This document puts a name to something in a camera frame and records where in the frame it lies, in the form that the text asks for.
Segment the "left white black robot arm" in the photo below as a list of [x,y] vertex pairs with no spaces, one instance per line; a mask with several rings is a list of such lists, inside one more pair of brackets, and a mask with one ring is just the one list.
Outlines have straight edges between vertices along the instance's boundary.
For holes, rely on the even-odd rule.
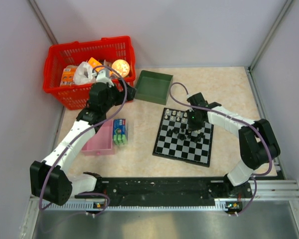
[[62,206],[70,197],[88,193],[96,198],[103,192],[103,185],[97,182],[94,174],[70,178],[67,173],[83,146],[105,122],[116,116],[113,113],[108,117],[107,112],[114,106],[123,108],[126,102],[134,99],[136,90],[113,68],[104,65],[98,68],[99,72],[96,67],[92,70],[96,82],[68,134],[48,156],[30,166],[31,193],[40,201]]

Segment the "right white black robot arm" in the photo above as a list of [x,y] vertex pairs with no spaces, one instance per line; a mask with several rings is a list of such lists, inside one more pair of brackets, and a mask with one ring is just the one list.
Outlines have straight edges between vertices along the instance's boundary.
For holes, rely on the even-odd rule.
[[271,171],[273,159],[280,155],[281,150],[268,120],[247,119],[217,102],[209,104],[201,93],[187,96],[187,102],[191,105],[191,109],[186,111],[190,131],[199,130],[207,122],[225,129],[239,140],[241,160],[223,178],[222,189],[226,196],[236,196],[241,191],[241,185],[250,176],[257,175],[255,170],[262,165],[269,167],[260,176]]

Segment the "black white chess board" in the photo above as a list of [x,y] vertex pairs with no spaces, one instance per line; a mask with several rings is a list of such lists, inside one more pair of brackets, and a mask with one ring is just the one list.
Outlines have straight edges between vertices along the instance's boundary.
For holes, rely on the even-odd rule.
[[164,108],[152,154],[209,167],[214,126],[204,123],[201,129],[189,131],[187,120],[185,111]]

